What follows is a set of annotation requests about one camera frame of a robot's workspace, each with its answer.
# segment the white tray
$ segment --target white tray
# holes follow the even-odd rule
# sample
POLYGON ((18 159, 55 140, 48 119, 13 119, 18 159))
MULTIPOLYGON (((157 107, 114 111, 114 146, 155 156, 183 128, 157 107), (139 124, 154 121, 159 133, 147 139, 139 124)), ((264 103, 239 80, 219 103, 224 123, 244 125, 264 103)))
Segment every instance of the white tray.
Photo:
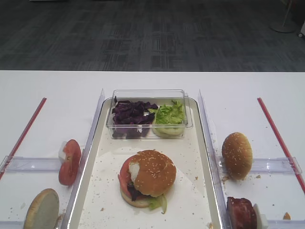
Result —
POLYGON ((69 218, 69 228, 219 228, 217 206, 197 103, 190 99, 193 128, 181 139, 112 139, 105 127, 111 100, 104 101, 69 218), (120 195, 117 175, 123 162, 143 149, 168 155, 177 167, 168 209, 134 208, 120 195))

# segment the lettuce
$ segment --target lettuce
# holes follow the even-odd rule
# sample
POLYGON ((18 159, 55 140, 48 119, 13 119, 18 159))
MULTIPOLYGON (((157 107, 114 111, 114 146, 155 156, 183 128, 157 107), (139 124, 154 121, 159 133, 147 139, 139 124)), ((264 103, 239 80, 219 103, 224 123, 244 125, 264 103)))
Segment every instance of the lettuce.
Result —
MULTIPOLYGON (((153 121, 153 124, 179 125, 183 123, 183 120, 185 119, 183 104, 175 100, 172 100, 172 103, 172 106, 163 105, 160 106, 158 110, 148 109, 151 113, 155 112, 155 119, 153 121)), ((171 137, 175 135, 180 135, 183 133, 183 131, 183 127, 158 127, 153 129, 153 132, 160 137, 171 137)))

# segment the hamburger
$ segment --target hamburger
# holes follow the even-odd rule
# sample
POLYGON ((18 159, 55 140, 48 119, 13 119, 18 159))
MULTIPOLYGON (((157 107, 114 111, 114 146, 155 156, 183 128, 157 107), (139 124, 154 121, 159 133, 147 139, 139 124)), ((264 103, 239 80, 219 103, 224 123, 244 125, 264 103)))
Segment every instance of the hamburger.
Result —
POLYGON ((176 167, 172 160, 156 150, 144 150, 128 158, 118 175, 122 198, 138 208, 163 208, 164 194, 176 179, 176 167))

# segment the crumb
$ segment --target crumb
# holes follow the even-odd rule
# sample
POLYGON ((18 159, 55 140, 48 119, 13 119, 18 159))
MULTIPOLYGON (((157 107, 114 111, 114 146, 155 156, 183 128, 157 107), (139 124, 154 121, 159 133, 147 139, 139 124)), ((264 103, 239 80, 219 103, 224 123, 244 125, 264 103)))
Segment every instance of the crumb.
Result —
POLYGON ((223 177, 222 181, 226 182, 227 180, 229 180, 230 178, 228 176, 223 177))
POLYGON ((213 229, 213 224, 212 223, 208 223, 206 226, 207 226, 208 229, 213 229))
POLYGON ((291 220, 290 214, 286 212, 283 219, 291 220))
POLYGON ((64 214, 65 214, 65 213, 62 213, 62 214, 60 214, 60 215, 58 216, 58 218, 57 218, 57 220, 56 220, 56 224, 55 224, 56 227, 59 226, 59 223, 62 221, 62 218, 63 218, 64 214))

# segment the gray carpet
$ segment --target gray carpet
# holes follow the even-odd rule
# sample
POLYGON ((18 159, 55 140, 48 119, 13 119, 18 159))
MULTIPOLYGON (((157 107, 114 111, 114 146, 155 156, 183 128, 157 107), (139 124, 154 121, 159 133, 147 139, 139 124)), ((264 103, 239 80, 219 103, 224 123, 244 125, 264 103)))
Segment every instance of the gray carpet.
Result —
POLYGON ((1 70, 304 72, 279 0, 0 1, 1 70))

